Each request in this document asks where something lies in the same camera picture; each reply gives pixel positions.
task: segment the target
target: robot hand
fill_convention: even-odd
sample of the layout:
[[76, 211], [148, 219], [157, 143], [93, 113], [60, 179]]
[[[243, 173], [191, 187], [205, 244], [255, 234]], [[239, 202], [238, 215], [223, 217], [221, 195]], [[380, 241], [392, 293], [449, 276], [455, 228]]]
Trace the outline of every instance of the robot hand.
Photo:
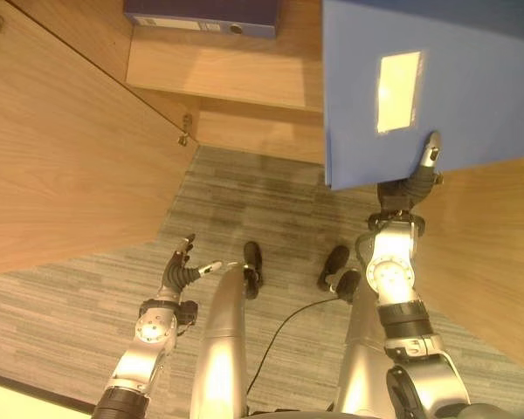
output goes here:
[[194, 247], [192, 242], [195, 238], [196, 235], [194, 234], [185, 237], [182, 244], [175, 253], [173, 253], [173, 257], [165, 267], [165, 272], [162, 276], [162, 288], [160, 289], [160, 292], [162, 290], [170, 292], [164, 296], [160, 296], [158, 293], [157, 297], [164, 297], [178, 302], [180, 294], [186, 285], [191, 284], [203, 275], [218, 270], [223, 265], [221, 261], [217, 260], [198, 268], [185, 267], [186, 263], [190, 260], [188, 253]]

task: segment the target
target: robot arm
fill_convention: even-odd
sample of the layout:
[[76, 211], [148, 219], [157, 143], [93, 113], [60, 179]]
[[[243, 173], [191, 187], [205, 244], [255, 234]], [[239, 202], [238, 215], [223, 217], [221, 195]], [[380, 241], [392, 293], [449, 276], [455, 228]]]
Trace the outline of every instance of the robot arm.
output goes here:
[[178, 326], [193, 324], [196, 318], [196, 303], [181, 303], [181, 292], [222, 265], [217, 261], [201, 268], [186, 268], [193, 240], [194, 235], [183, 240], [165, 268], [157, 294], [141, 304], [134, 339], [108, 381], [93, 419], [145, 417], [157, 373], [175, 347]]
[[409, 178], [378, 186], [381, 213], [369, 223], [374, 230], [374, 250], [365, 273], [377, 294], [386, 335], [384, 350], [395, 362], [387, 374], [387, 386], [398, 418], [442, 417], [442, 409], [444, 417], [451, 417], [454, 409], [450, 406], [470, 404], [464, 383], [414, 289], [411, 265], [424, 221], [410, 211], [435, 184], [440, 142], [439, 133], [432, 133], [419, 167]]

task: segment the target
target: wooden panel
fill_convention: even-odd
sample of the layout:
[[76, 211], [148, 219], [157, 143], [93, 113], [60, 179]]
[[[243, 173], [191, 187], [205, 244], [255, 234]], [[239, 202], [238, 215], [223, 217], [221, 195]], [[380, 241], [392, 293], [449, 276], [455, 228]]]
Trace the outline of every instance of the wooden panel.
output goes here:
[[418, 208], [421, 294], [524, 365], [524, 159], [446, 173]]
[[0, 271], [153, 238], [194, 145], [11, 5], [0, 14]]
[[279, 109], [225, 100], [202, 99], [197, 139], [200, 144], [324, 162], [320, 113]]
[[[122, 12], [124, 0], [12, 2], [110, 76], [125, 83], [133, 26]], [[187, 112], [197, 120], [198, 104], [191, 97], [132, 90], [179, 127]]]
[[321, 111], [321, 2], [284, 0], [276, 39], [136, 27], [127, 82]]

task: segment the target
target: gray carpet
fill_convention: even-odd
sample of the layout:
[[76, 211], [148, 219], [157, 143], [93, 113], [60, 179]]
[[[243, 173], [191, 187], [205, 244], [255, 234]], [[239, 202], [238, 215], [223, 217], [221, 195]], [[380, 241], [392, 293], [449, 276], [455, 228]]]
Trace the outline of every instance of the gray carpet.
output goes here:
[[[374, 189], [332, 193], [316, 165], [200, 148], [153, 243], [0, 275], [0, 374], [96, 402], [133, 336], [139, 304], [155, 293], [179, 237], [196, 232], [191, 263], [237, 261], [251, 239], [262, 247], [265, 285], [246, 307], [252, 376], [279, 323], [329, 296], [315, 286], [326, 255], [339, 243], [353, 247], [376, 209]], [[200, 304], [200, 317], [158, 382], [152, 419], [188, 417], [199, 338], [220, 275], [184, 294]], [[348, 313], [335, 301], [292, 320], [251, 392], [252, 409], [324, 409], [334, 398]], [[472, 400], [524, 416], [524, 370], [442, 314], [432, 320]]]

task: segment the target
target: wooden shelf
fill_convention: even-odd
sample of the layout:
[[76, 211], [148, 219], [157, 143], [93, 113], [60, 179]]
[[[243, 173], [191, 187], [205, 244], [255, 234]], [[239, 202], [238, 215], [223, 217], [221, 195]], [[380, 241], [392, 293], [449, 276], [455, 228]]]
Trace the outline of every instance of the wooden shelf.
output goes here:
[[130, 85], [321, 112], [321, 2], [284, 0], [276, 39], [136, 26]]
[[324, 163], [322, 114], [202, 98], [196, 137], [212, 147]]

